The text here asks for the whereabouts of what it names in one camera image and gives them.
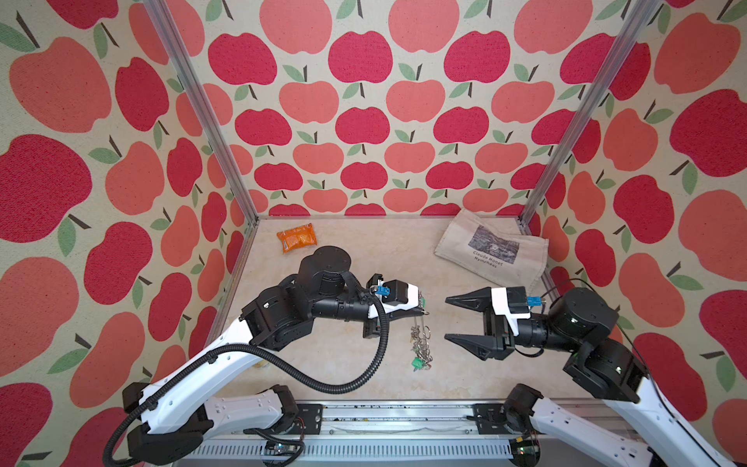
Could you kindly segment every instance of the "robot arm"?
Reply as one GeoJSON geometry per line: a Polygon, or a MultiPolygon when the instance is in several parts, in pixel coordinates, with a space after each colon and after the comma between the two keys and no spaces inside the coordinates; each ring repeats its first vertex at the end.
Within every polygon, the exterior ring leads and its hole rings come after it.
{"type": "Polygon", "coordinates": [[[661,394],[641,360],[608,337],[618,313],[596,292],[573,288],[544,315],[530,313],[523,287],[498,289],[447,298],[447,303],[482,312],[484,334],[444,337],[482,360],[503,360],[517,345],[540,353],[569,352],[563,370],[619,413],[648,445],[597,427],[522,384],[491,423],[511,433],[534,429],[553,435],[607,466],[734,467],[661,394]]]}
{"type": "MultiPolygon", "coordinates": [[[[350,257],[340,248],[318,248],[301,261],[298,274],[264,289],[242,308],[241,316],[223,334],[189,362],[157,382],[132,383],[125,388],[125,411],[137,413],[143,422],[128,434],[134,463],[171,463],[189,454],[203,439],[227,431],[257,428],[279,433],[289,428],[298,407],[286,386],[274,386],[236,401],[214,397],[262,359],[323,392],[349,392],[365,383],[383,358],[388,322],[419,316],[424,310],[415,285],[399,280],[384,282],[380,274],[374,274],[363,289],[350,274],[350,263],[350,257]],[[364,338],[380,336],[376,357],[362,376],[346,385],[326,385],[270,352],[308,335],[315,318],[361,321],[364,338]]],[[[111,453],[105,453],[104,462],[124,467],[111,459],[111,453]]]]}

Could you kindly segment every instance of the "apple wallpaper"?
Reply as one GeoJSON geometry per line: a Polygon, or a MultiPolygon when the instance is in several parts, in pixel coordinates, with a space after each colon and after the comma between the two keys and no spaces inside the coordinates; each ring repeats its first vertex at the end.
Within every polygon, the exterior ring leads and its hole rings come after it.
{"type": "MultiPolygon", "coordinates": [[[[261,217],[517,214],[629,9],[623,1],[612,11],[609,0],[188,1],[205,46],[190,50],[188,25],[185,45],[261,217]]],[[[645,77],[635,70],[650,60],[647,46],[636,50],[616,99],[635,94],[645,77]]],[[[183,128],[200,134],[182,104],[183,128]]],[[[600,144],[592,122],[579,157],[600,144]]]]}
{"type": "Polygon", "coordinates": [[[742,463],[745,13],[744,1],[663,2],[627,61],[647,59],[623,66],[592,117],[597,144],[577,144],[536,217],[555,283],[590,281],[669,400],[742,463]]]}
{"type": "Polygon", "coordinates": [[[0,2],[0,76],[0,466],[100,466],[122,387],[202,349],[247,222],[142,3],[0,2]]]}

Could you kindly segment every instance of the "orange snack package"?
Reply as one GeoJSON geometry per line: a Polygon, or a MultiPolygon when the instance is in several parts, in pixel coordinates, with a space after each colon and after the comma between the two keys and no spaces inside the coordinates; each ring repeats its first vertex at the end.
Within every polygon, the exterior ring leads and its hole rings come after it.
{"type": "Polygon", "coordinates": [[[283,253],[317,244],[317,236],[314,234],[314,227],[310,223],[295,229],[278,232],[278,238],[282,242],[283,253]]]}

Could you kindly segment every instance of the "printed painting image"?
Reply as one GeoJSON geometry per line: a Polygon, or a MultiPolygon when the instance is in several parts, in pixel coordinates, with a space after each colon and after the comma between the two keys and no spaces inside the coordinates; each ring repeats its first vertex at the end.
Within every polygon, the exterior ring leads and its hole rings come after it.
{"type": "Polygon", "coordinates": [[[469,246],[510,264],[516,261],[518,253],[518,242],[500,238],[483,226],[477,227],[469,246]]]}

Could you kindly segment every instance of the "set of keys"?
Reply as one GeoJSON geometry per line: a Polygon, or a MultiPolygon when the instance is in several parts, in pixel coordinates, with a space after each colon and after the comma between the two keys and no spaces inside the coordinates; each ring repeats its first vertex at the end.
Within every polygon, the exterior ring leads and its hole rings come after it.
{"type": "MultiPolygon", "coordinates": [[[[422,295],[420,295],[419,300],[421,308],[425,310],[425,299],[422,295]]],[[[410,342],[412,343],[412,351],[415,352],[415,359],[412,360],[412,371],[430,370],[432,367],[430,363],[433,361],[433,357],[430,355],[430,348],[428,347],[430,328],[425,325],[423,316],[415,317],[413,320],[415,324],[410,328],[410,342]]]]}

